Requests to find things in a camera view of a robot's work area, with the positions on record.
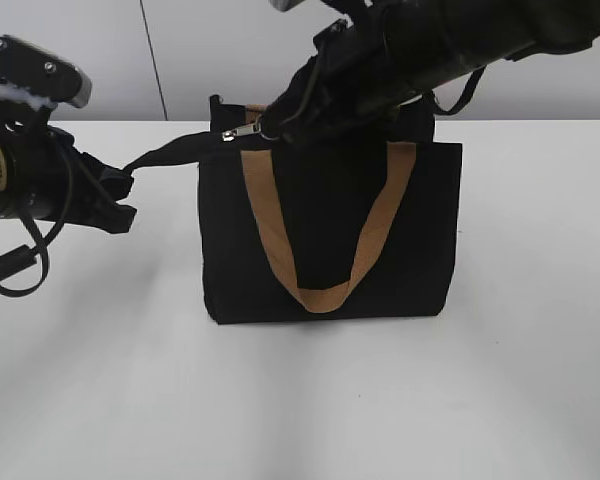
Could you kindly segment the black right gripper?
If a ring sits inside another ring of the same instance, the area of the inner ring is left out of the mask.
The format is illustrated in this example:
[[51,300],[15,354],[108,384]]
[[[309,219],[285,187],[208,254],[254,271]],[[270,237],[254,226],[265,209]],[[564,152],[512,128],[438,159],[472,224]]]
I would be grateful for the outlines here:
[[291,135],[338,135],[430,90],[428,17],[358,17],[314,39],[308,79],[292,94]]

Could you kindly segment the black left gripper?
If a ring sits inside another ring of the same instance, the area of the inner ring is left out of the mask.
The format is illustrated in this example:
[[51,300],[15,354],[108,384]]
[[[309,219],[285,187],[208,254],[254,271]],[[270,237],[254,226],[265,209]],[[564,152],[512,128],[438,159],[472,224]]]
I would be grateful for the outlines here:
[[51,170],[45,177],[44,197],[51,208],[44,220],[60,218],[68,187],[68,160],[73,193],[64,221],[72,225],[92,225],[109,234],[128,233],[137,210],[119,201],[130,194],[130,173],[77,150],[75,138],[62,129],[49,127],[47,137],[54,146],[54,153],[50,160]]

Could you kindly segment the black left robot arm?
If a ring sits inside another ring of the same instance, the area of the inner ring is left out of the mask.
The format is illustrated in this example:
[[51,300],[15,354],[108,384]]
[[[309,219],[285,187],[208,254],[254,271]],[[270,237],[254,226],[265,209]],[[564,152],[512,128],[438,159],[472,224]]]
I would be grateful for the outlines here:
[[0,219],[16,218],[22,206],[36,220],[126,233],[136,209],[121,201],[132,185],[130,174],[77,150],[64,130],[0,128]]

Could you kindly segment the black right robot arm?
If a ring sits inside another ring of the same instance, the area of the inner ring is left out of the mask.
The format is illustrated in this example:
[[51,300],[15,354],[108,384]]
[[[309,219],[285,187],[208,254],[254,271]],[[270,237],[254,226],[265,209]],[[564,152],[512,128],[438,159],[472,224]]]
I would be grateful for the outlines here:
[[352,23],[316,36],[296,137],[337,135],[499,60],[568,55],[600,37],[600,1],[333,1]]

